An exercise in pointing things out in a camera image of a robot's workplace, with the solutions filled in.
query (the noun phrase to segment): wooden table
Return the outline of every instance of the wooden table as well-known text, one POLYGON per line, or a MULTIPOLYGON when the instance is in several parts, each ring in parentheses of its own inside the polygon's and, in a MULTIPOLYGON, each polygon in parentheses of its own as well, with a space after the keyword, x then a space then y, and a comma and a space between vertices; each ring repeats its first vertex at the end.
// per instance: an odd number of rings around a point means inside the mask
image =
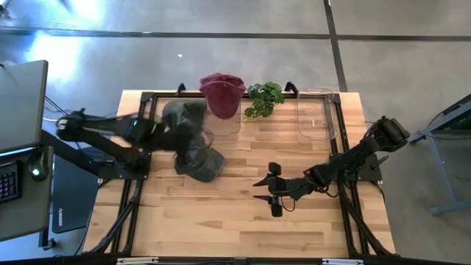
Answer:
MULTIPOLYGON (((136 112, 141 92, 123 91, 118 114, 136 112)), ((358 93, 340 93, 340 96, 352 147, 365 130, 360 96, 358 93)), ((159 99, 158 112, 165 101, 159 99)), ((248 106, 250 102, 243 99, 242 111, 248 106)), ((226 157, 226 164, 212 183, 176 175, 172 153, 153 153, 149 179, 144 182, 132 255, 347 257, 339 199, 312 193, 297 202, 294 212, 274 218, 266 202, 252 198, 252 195, 268 194, 266 187, 252 187, 252 184, 266 175, 270 161, 282 166, 282 177, 300 177, 303 169, 327 161, 330 142, 299 143, 296 122, 294 99, 275 106, 273 115, 267 119, 243 116, 237 141, 213 143, 226 157)), ((112 180, 100 188, 84 250, 96 246, 115 221, 122 186, 123 181, 112 180)), ((385 248, 394 252, 378 188, 371 183, 359 183, 358 190, 365 222, 385 248)), ((331 191, 336 191, 336 185, 331 185, 331 191)), ((285 201, 290 208, 292 202, 285 201)), ((121 247, 127 225, 121 235, 121 247)), ((360 249, 358 229, 355 225, 352 229, 355 245, 360 249)))

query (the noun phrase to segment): green plant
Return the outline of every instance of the green plant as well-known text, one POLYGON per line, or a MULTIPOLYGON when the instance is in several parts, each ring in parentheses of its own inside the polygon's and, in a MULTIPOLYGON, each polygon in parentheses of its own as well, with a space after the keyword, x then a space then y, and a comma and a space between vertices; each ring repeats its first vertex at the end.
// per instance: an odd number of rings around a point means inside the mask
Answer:
POLYGON ((251 85, 247 93, 253 100, 252 106, 245 110, 245 116, 250 118, 259 116, 266 118, 272 114, 275 104, 285 102, 281 86, 273 82, 251 85))

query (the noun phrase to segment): red cloth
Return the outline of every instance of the red cloth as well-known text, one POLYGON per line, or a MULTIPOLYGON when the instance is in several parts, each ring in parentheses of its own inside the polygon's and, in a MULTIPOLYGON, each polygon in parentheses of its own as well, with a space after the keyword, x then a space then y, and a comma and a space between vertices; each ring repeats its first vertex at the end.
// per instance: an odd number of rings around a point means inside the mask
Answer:
POLYGON ((208 106, 220 119, 229 119, 236 114, 245 93, 244 81, 229 74, 211 74, 199 80, 199 90, 206 97, 208 106))

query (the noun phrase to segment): gray fabric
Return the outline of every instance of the gray fabric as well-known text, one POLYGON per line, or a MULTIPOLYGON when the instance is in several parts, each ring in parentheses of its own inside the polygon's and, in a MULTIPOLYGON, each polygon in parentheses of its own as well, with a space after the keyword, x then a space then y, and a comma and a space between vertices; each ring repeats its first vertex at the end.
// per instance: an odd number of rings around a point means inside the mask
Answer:
POLYGON ((194 135, 185 154, 177 153, 175 171, 206 183, 217 177, 225 159, 202 137, 205 114, 206 102, 203 100, 173 100, 162 111, 162 120, 171 130, 194 135))

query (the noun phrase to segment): computer mouse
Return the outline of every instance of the computer mouse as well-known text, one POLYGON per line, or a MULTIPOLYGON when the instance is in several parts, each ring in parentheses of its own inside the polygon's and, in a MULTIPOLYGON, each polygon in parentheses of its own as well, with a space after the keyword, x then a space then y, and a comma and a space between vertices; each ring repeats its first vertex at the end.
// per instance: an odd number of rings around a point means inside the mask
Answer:
POLYGON ((49 167, 44 152, 37 151, 28 158, 28 171, 34 181, 43 181, 49 176, 49 167))

